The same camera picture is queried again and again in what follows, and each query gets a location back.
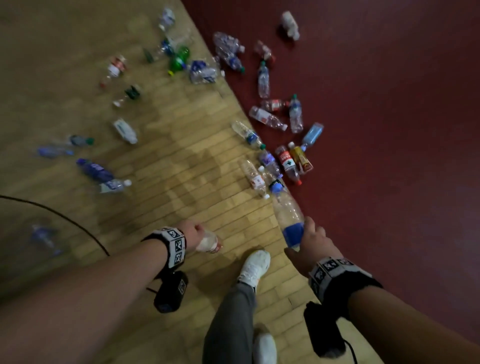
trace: hand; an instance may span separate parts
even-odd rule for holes
[[[185,235],[187,252],[194,251],[205,236],[204,227],[190,220],[184,220],[178,223],[175,227]]]
[[[292,248],[285,248],[284,252],[297,271],[307,278],[315,263],[326,256],[343,258],[342,253],[333,245],[332,239],[327,238],[325,229],[321,226],[315,229],[315,222],[310,217],[305,218],[300,250],[296,252]]]

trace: red mat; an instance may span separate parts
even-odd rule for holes
[[[391,292],[480,342],[480,15],[475,1],[184,0],[211,51],[238,37],[245,75],[227,80],[259,104],[252,54],[277,57],[272,97],[297,93],[314,170],[291,186],[303,212]],[[276,33],[290,10],[296,44]],[[300,141],[256,123],[271,151]]]

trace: cable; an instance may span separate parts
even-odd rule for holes
[[[42,204],[39,204],[38,202],[33,202],[33,201],[29,201],[29,200],[24,200],[22,198],[17,198],[17,197],[10,197],[10,196],[5,196],[4,194],[0,194],[0,198],[4,198],[5,200],[11,200],[11,201],[16,201],[16,202],[23,202],[25,204],[29,204],[29,205],[33,205],[33,206],[37,206],[37,207],[41,207],[41,208],[44,208],[45,210],[47,211],[50,211],[50,212],[53,212],[55,215],[57,216],[60,216],[61,218],[64,218],[65,220],[67,220],[68,222],[72,223],[73,225],[75,225],[76,227],[78,227],[80,230],[84,231],[89,237],[91,237],[93,240],[95,240],[95,242],[98,244],[98,246],[100,247],[100,249],[103,250],[103,252],[105,253],[106,256],[111,256],[110,253],[108,252],[108,250],[106,249],[106,247],[103,246],[103,244],[100,242],[100,240],[98,240],[94,234],[92,234],[91,232],[89,232],[86,228],[84,228],[82,225],[80,225],[78,222],[75,222],[73,221],[71,218],[65,216],[64,214],[58,212],[57,210],[54,210],[52,209],[51,207],[48,207],[48,206],[45,206],[45,205],[42,205]],[[157,293],[157,291],[151,289],[151,288],[146,288],[147,291],[150,291],[150,292],[153,292],[153,293]]]
[[[350,348],[350,352],[352,353],[353,363],[354,363],[354,364],[358,364],[358,362],[357,362],[357,357],[355,356],[355,352],[353,351],[353,348],[352,348],[351,344],[350,344],[348,341],[346,341],[345,339],[343,339],[343,341],[344,341],[345,344],[347,344],[348,347]]]

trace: white sneaker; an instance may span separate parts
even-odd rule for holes
[[[257,250],[250,254],[243,264],[238,281],[248,284],[256,291],[258,282],[267,272],[268,267],[270,267],[270,253],[265,250]]]
[[[254,364],[276,364],[276,346],[268,332],[258,334],[253,343]]]

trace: wooden floor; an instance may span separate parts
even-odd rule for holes
[[[179,0],[170,1],[177,29],[193,30],[194,58],[209,55]],[[185,74],[167,75],[167,59],[146,64],[142,47],[160,40],[156,15],[160,1],[20,1],[2,9],[3,70],[0,91],[1,193],[32,199],[87,227],[114,253],[139,242],[151,230],[184,218],[201,221],[224,239],[217,255],[193,254],[184,264],[190,285],[179,311],[160,315],[153,294],[145,292],[96,363],[200,363],[209,324],[235,281],[246,255],[270,252],[272,263],[261,280],[255,322],[276,339],[279,361],[321,363],[312,351],[303,321],[313,294],[283,254],[285,242],[270,201],[258,198],[243,177],[238,159],[254,152],[230,128],[246,120],[228,84],[192,85]],[[107,92],[97,83],[108,59],[121,53],[129,69]],[[114,110],[111,101],[125,86],[138,83],[138,102]],[[122,141],[112,123],[123,117],[139,142]],[[97,195],[75,158],[42,159],[37,146],[70,133],[94,137],[95,146],[79,157],[129,178],[124,194]],[[86,234],[33,206],[2,201],[1,296],[8,299],[57,267],[104,259]],[[65,253],[48,258],[28,242],[32,221],[59,229]],[[380,359],[346,321],[339,322],[359,362]],[[346,354],[338,363],[351,363]]]

